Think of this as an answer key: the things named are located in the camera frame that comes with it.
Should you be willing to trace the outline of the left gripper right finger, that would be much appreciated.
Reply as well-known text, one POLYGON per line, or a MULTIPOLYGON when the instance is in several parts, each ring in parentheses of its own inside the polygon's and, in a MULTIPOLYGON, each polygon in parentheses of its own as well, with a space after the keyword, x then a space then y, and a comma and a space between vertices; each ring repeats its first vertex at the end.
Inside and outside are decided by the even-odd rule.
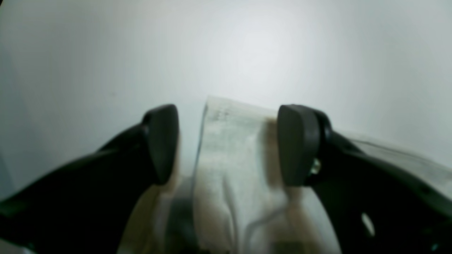
POLYGON ((364 153, 322 111, 282 105, 276 127, 284 184, 312 188, 342 253, 451 253, 451 199, 364 153))

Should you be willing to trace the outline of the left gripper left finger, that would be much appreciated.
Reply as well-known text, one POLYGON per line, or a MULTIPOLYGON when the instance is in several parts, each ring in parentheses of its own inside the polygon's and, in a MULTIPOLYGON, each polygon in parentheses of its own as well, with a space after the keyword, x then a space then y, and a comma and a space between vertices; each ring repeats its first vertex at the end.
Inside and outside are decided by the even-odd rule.
POLYGON ((37 254, 114 254, 151 186, 168 183, 176 157, 175 105, 147 111, 99 150, 1 201, 0 236, 37 254))

